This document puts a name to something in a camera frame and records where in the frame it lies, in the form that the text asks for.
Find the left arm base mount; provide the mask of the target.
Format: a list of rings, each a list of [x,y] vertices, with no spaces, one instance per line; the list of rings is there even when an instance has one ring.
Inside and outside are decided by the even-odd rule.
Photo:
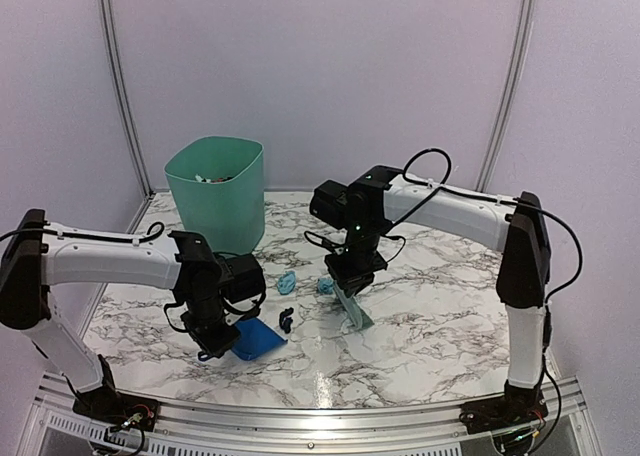
[[[137,396],[109,388],[99,388],[75,396],[73,412],[93,420],[123,427],[128,421],[129,427],[152,431],[160,409],[156,399]]]

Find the blue plastic dustpan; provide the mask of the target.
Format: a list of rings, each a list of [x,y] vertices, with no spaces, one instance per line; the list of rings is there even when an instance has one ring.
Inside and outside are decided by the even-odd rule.
[[[228,337],[214,351],[201,350],[197,355],[198,361],[220,359],[228,351],[240,360],[252,361],[287,343],[286,339],[258,318],[237,321],[227,333]]]

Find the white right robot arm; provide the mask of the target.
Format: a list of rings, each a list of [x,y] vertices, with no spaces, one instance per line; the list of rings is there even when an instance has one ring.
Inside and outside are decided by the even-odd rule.
[[[348,318],[317,376],[322,407],[501,395],[515,424],[542,374],[550,243],[538,198],[445,186],[377,166],[316,189],[325,259]]]

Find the paper scraps inside bin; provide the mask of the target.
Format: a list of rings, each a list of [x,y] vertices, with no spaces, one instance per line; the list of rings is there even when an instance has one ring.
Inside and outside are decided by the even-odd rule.
[[[221,183],[225,183],[228,182],[230,180],[232,180],[232,177],[227,176],[227,177],[219,177],[219,178],[207,178],[207,177],[203,177],[199,174],[196,174],[194,176],[194,180],[198,183],[206,183],[206,184],[221,184]]]

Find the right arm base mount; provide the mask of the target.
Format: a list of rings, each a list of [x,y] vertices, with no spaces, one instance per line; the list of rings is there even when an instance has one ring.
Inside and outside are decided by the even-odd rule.
[[[544,399],[526,401],[522,398],[508,399],[503,395],[463,403],[459,420],[472,435],[540,422],[548,414]]]

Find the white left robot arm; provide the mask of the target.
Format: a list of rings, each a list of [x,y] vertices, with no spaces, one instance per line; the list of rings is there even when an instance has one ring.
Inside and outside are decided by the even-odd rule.
[[[223,356],[239,332],[220,294],[221,261],[205,238],[157,228],[144,236],[78,230],[28,211],[2,235],[1,323],[27,336],[65,377],[76,401],[106,421],[125,414],[105,358],[89,349],[51,293],[56,286],[143,286],[169,291],[169,308],[184,307],[180,332],[203,359]]]

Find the light blue white paper scrap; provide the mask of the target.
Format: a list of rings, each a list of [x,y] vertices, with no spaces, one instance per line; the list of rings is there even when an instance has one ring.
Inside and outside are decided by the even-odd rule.
[[[322,295],[331,295],[334,293],[334,282],[332,278],[319,278],[317,281],[317,291]]]

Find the aluminium frame post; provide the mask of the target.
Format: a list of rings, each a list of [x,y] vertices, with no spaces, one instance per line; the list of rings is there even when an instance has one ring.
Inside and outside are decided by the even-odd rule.
[[[498,109],[492,125],[489,142],[483,157],[475,190],[485,192],[491,183],[500,151],[506,140],[509,120],[514,106],[518,86],[526,64],[536,0],[521,0],[516,28]]]
[[[117,38],[113,0],[98,0],[98,6],[110,76],[126,144],[140,190],[146,199],[151,199],[155,192],[151,185],[147,165],[144,161],[133,110],[129,102]]]

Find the green plastic waste bin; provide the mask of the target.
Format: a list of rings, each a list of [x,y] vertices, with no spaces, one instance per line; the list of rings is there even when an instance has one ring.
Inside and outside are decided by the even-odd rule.
[[[185,230],[204,236],[215,252],[252,252],[265,232],[264,148],[226,136],[200,138],[176,153],[164,173]],[[221,184],[194,176],[232,177]]]

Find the right aluminium frame post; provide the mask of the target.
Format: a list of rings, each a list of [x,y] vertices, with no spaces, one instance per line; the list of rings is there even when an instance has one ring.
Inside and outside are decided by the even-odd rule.
[[[521,0],[516,28],[498,109],[492,125],[489,142],[483,157],[475,190],[485,192],[491,183],[500,151],[506,140],[509,120],[514,106],[518,86],[526,64],[536,0]]]

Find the left aluminium frame post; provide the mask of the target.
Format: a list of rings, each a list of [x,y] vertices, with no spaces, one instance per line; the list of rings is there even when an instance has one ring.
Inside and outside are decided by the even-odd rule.
[[[98,6],[110,76],[126,144],[140,190],[146,199],[151,199],[155,192],[151,185],[147,165],[144,161],[133,110],[129,102],[117,38],[113,0],[98,0]]]

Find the aluminium front rail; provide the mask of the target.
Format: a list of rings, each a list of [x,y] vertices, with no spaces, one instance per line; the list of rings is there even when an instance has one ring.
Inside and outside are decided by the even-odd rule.
[[[142,433],[73,412],[64,379],[45,374],[29,411],[20,455],[598,455],[578,381],[546,385],[544,419],[468,429],[462,405],[370,409],[255,408],[157,397]]]

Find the green hand brush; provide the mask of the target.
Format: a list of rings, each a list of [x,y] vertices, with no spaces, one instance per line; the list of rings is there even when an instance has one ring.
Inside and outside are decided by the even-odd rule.
[[[374,325],[370,316],[358,305],[353,297],[348,297],[339,287],[335,287],[335,294],[347,312],[349,320],[356,331],[366,330]]]

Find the black paper scrap left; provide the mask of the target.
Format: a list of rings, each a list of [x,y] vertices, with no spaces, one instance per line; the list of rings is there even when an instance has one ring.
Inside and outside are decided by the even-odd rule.
[[[289,334],[291,332],[292,323],[293,323],[293,313],[294,309],[292,307],[286,308],[279,314],[279,327],[285,333]]]

